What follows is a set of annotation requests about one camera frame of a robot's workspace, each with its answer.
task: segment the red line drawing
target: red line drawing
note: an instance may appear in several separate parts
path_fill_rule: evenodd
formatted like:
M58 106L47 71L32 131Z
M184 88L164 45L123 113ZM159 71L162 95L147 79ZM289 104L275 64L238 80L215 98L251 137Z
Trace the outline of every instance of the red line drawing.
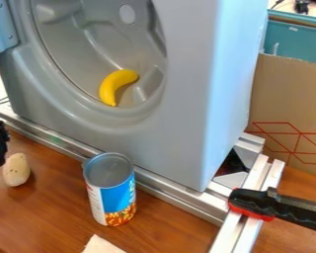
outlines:
M269 150L270 152L288 154L288 159L286 161L287 164L290 162L291 157L295 157L297 160L299 160L303 164L316 165L316 162L306 161L304 159L304 157L302 157L302 156L300 157L300 155L316 155L316 151L315 152L313 152L313 151L312 152L297 151L299 144L304 140L308 140L312 145L314 145L316 147L316 132L300 131L293 124L287 123L287 122L253 122L252 125L253 125L255 130L248 131L248 133L264 134L269 139L274 141L278 146L283 148L284 151L283 150L272 150L269 146L267 146L267 143L265 145L265 149ZM282 128L286 128L287 131L277 130L277 127L279 127L279 126ZM281 135L281 134L282 135L287 135L287 134L294 135L294 134L296 134L297 140L295 142L295 146L294 146L293 151L289 150L289 148L287 148L284 143L281 143L280 140L277 140L274 137L272 137L271 134L272 135L274 135L274 134L278 134L278 135Z

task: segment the washing machine drum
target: washing machine drum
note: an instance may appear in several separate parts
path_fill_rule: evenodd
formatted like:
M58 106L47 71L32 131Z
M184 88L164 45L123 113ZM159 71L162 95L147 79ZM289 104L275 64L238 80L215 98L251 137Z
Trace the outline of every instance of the washing machine drum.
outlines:
M267 1L253 15L224 0L8 4L19 42L0 71L16 114L206 188L247 123ZM119 69L139 80L110 107L99 89Z

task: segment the can label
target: can label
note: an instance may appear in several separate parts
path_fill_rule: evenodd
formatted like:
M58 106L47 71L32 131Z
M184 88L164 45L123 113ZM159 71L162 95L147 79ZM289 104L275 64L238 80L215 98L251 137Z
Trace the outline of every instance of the can label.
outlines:
M92 214L103 225L117 226L130 221L136 211L134 173L121 185L99 188L87 183Z

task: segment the tin can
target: tin can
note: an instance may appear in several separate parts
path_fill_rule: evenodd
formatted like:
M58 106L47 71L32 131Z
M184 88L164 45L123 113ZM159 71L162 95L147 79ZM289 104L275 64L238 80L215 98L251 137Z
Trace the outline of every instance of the tin can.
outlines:
M134 170L118 153L97 155L83 163L91 210L95 220L108 226L129 222L136 212Z

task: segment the metal frame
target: metal frame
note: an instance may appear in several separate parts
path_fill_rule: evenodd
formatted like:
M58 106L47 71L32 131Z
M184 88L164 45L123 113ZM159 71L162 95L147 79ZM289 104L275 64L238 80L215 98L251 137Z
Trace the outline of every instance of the metal frame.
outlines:
M76 160L83 161L103 152L94 147L64 136L44 126L22 119L6 107L0 111L6 125L20 134ZM284 163L268 163L268 156L261 154L262 138L243 133L234 146L235 151L250 168L250 172L214 177L204 192L197 192L167 178L135 166L137 187L165 202L188 211L211 223L221 226L210 252L250 252L262 225L260 220L230 211L227 205L232 188L243 187L265 190L276 187Z

